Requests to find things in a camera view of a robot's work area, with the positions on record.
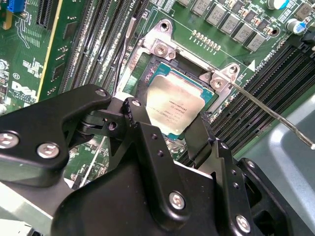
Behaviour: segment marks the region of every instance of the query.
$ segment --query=blue connector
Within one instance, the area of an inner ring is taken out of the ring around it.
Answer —
[[[24,11],[25,0],[9,0],[7,10],[16,13]]]

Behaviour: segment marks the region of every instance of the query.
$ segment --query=motherboard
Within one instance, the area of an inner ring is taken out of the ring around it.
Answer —
[[[116,75],[174,160],[193,164],[183,132],[200,112],[240,155],[277,121],[222,78],[280,114],[298,107],[315,92],[315,2],[0,0],[1,115],[86,84],[112,92]],[[108,140],[69,155],[76,189],[106,173]]]

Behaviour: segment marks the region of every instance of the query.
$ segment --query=black mechanical arm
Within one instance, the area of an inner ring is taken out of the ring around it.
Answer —
[[[52,236],[313,235],[252,161],[237,162],[202,115],[185,130],[201,174],[175,164],[136,98],[86,85],[0,118],[0,180],[49,187],[70,148],[95,134],[110,140],[106,174],[57,209]]]

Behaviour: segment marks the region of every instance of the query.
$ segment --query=silver screw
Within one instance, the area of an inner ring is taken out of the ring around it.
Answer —
[[[184,198],[175,192],[171,192],[169,195],[169,202],[171,205],[177,209],[177,210],[182,210],[185,207],[185,200]]]
[[[140,107],[141,106],[141,103],[139,102],[139,101],[137,101],[137,100],[132,100],[132,103],[134,104],[134,105],[136,105],[137,107]]]
[[[102,90],[102,89],[97,89],[95,92],[96,92],[96,94],[99,95],[99,96],[106,97],[106,93],[105,93],[105,91]]]
[[[251,226],[248,223],[247,219],[242,215],[236,216],[236,222],[241,231],[249,233],[251,231]]]
[[[37,148],[37,154],[45,159],[55,158],[59,154],[59,148],[53,144],[41,144]]]
[[[248,161],[247,164],[248,164],[250,167],[255,168],[255,164],[254,164],[253,162]]]
[[[0,134],[0,148],[12,148],[19,143],[19,137],[11,133],[1,133]]]
[[[228,146],[225,143],[221,143],[222,147],[228,149]]]

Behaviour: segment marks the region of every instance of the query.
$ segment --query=metal rod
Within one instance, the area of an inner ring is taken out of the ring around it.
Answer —
[[[242,87],[238,86],[236,83],[229,81],[229,83],[235,87],[241,94],[243,94],[245,97],[250,99],[253,103],[255,103],[257,106],[259,106],[261,109],[263,109],[266,113],[271,115],[273,118],[279,120],[282,124],[284,124],[286,127],[288,127],[291,131],[293,131],[296,136],[302,140],[307,146],[309,146],[312,150],[315,150],[315,144],[306,137],[298,128],[292,124],[290,121],[288,121],[286,118],[282,117],[278,113],[271,110],[269,107],[267,107],[264,103],[259,101],[257,98],[255,98],[253,95],[251,95],[249,92],[247,92]]]
[[[123,59],[126,53],[126,48],[127,48],[127,44],[129,42],[129,37],[131,35],[134,23],[136,21],[136,18],[132,17],[126,32],[126,36],[125,36],[125,40],[124,40],[124,45],[123,45],[123,50],[122,53],[120,55],[119,58],[119,62],[118,62],[118,66],[117,66],[117,70],[116,70],[116,74],[115,74],[115,80],[114,80],[114,87],[113,87],[113,96],[115,96],[116,94],[116,90],[117,90],[117,86],[118,86],[118,82],[119,82],[119,76],[120,76],[120,71],[122,68],[122,64],[123,64]]]

